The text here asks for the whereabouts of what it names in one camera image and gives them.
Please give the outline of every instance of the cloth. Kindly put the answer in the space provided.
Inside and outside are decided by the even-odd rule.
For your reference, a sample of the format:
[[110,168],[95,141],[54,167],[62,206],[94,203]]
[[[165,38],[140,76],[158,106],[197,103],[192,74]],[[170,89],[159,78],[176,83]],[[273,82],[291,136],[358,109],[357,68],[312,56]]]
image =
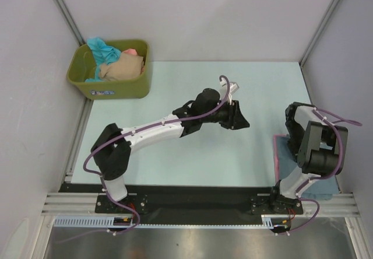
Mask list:
[[106,45],[106,43],[99,37],[88,39],[87,45],[91,49],[94,60],[96,62],[96,70],[94,72],[94,78],[86,79],[86,82],[101,81],[101,79],[98,77],[98,73],[100,72],[100,65],[109,65],[113,62],[118,61],[121,52],[113,46]]
[[141,74],[143,57],[122,52],[119,60],[112,64],[101,64],[98,76],[102,80],[120,81],[138,77]]
[[[273,136],[273,147],[275,151],[275,173],[276,181],[286,178],[298,164],[287,146],[289,137],[286,135]],[[311,185],[302,197],[315,200],[330,200],[333,194],[338,194],[338,184],[335,177],[327,180],[319,180]]]
[[[123,51],[123,53],[127,53],[127,54],[130,54],[130,55],[135,55],[135,56],[138,55],[138,52],[136,51],[136,49],[131,49],[131,48]],[[143,63],[142,68],[141,68],[141,73],[144,72],[144,69],[145,69],[145,67],[144,67],[144,63]]]

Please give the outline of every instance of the gray wall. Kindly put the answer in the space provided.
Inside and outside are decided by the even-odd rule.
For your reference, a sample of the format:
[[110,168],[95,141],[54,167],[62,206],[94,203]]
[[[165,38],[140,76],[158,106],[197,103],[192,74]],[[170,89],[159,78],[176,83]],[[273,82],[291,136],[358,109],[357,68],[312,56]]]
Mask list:
[[304,68],[314,102],[349,127],[343,191],[352,191],[373,241],[373,0],[343,0]]
[[155,61],[298,61],[330,0],[65,2],[84,38],[142,38]]
[[83,103],[65,77],[78,45],[53,0],[0,5],[0,254],[28,218],[26,258],[46,193],[58,187]]

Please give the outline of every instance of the blue towel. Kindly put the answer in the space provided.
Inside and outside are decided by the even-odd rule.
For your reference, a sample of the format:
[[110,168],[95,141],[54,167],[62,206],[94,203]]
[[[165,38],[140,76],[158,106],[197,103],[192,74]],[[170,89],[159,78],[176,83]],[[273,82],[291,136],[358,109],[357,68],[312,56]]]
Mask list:
[[[277,136],[277,158],[279,160],[279,177],[284,179],[287,177],[298,164],[294,161],[293,156],[287,146],[287,136]],[[335,177],[327,180],[319,180],[311,185],[304,193],[302,197],[310,198],[315,200],[330,200],[333,194],[338,194],[338,185]]]
[[86,82],[102,81],[98,77],[100,65],[104,62],[107,65],[111,64],[112,62],[116,62],[119,59],[121,52],[113,46],[106,45],[106,43],[99,37],[88,39],[87,45],[92,50],[92,54],[96,62],[96,70],[94,72],[94,78],[86,79]]

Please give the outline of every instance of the light blue table surface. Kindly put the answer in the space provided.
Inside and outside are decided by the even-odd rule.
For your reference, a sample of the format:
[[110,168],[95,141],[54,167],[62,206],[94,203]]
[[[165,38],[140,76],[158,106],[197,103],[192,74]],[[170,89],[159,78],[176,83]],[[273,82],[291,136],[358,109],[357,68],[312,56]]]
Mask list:
[[[204,88],[219,89],[219,75],[237,82],[250,128],[230,131],[204,124],[200,131],[170,139],[131,155],[126,184],[258,187],[275,184],[273,135],[286,134],[285,109],[309,103],[296,62],[154,62],[153,82],[144,99],[96,100],[90,113],[72,183],[99,183],[83,161],[104,127],[150,123],[170,114]],[[93,159],[90,169],[98,170]]]

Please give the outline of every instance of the green plastic bin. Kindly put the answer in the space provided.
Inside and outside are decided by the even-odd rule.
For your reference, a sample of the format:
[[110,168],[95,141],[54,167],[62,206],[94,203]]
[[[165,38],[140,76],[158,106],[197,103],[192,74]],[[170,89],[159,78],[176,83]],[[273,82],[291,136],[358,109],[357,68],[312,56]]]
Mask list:
[[143,40],[113,40],[105,42],[120,51],[130,48],[136,49],[140,56],[144,57],[144,71],[137,78],[122,81],[85,82],[88,78],[94,78],[96,62],[87,44],[80,46],[71,61],[67,78],[88,99],[135,99],[145,97],[150,91],[152,82],[152,70],[149,60],[149,46]]

